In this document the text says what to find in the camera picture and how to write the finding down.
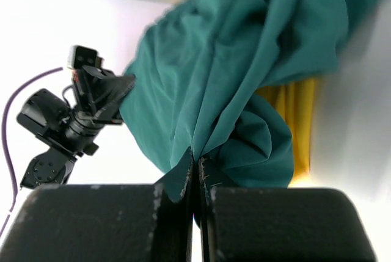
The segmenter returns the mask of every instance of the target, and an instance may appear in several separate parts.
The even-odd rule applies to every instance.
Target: green fabric
[[[241,186],[285,187],[291,133],[254,92],[335,71],[376,1],[187,0],[145,33],[121,115],[162,172],[190,146]]]

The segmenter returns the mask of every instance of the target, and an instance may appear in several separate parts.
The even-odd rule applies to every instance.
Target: black plastic part
[[[99,146],[95,143],[90,143],[86,147],[84,147],[83,152],[88,155],[92,156],[95,154],[95,152],[99,149]]]
[[[97,124],[91,120],[82,120],[77,117],[75,111],[72,111],[64,130],[57,133],[61,135],[61,143],[70,150],[72,155],[75,155],[78,152],[85,153],[86,147],[93,143],[103,128],[103,124]]]
[[[60,129],[62,119],[70,112],[67,104],[47,89],[40,89],[23,105],[17,121],[27,130],[36,134],[48,127]]]
[[[342,192],[219,187],[211,193],[212,261],[376,261]]]
[[[190,261],[192,213],[204,262],[376,261],[342,192],[239,188],[188,150],[156,184],[41,186],[0,262]]]
[[[70,158],[60,151],[50,148],[29,163],[21,181],[21,186],[34,189],[45,183],[65,184],[65,178],[75,165],[76,158]]]
[[[68,64],[75,70],[79,70],[85,65],[100,68],[98,51],[80,45],[74,45],[69,52]]]

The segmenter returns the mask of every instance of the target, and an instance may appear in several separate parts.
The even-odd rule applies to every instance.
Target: fabric fold
[[[145,33],[121,115],[163,172],[191,147],[241,186],[286,187],[290,129],[254,92],[335,71],[376,1],[187,0]]]

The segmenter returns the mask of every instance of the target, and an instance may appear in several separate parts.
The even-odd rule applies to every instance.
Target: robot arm
[[[70,55],[74,107],[49,90],[33,94],[18,114],[17,121],[46,143],[49,150],[29,163],[22,187],[34,189],[42,183],[66,184],[77,160],[93,155],[93,142],[105,125],[121,125],[119,107],[132,90],[134,75],[116,76],[101,67],[98,52],[74,46]]]

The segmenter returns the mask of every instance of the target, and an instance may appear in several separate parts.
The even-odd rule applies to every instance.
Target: purple cable
[[[8,113],[9,113],[11,104],[14,101],[14,99],[16,98],[16,96],[18,96],[18,94],[24,88],[26,88],[28,85],[34,83],[35,81],[37,81],[39,79],[42,79],[45,76],[48,76],[48,75],[53,74],[53,73],[57,73],[58,71],[62,71],[62,70],[63,70],[63,68],[54,68],[54,69],[52,69],[50,71],[46,71],[46,72],[44,72],[42,74],[39,74],[38,76],[35,76],[34,78],[28,80],[22,86],[17,88],[16,91],[14,91],[12,93],[11,97],[7,101],[7,104],[5,105],[5,108],[4,108],[4,111],[3,111],[3,114],[2,114],[2,122],[1,122],[1,141],[2,141],[2,150],[4,152],[5,161],[7,163],[8,170],[9,170],[10,177],[11,177],[13,196],[12,196],[12,204],[11,204],[11,207],[10,207],[10,211],[8,212],[7,218],[5,219],[4,224],[1,227],[0,237],[3,234],[3,232],[5,230],[5,227],[7,226],[8,220],[10,219],[10,215],[11,215],[11,213],[13,211],[13,208],[15,207],[16,196],[18,195],[18,183],[16,182],[15,169],[13,168],[10,152],[9,152],[9,149],[8,149],[8,142],[7,142],[7,118],[8,118]]]

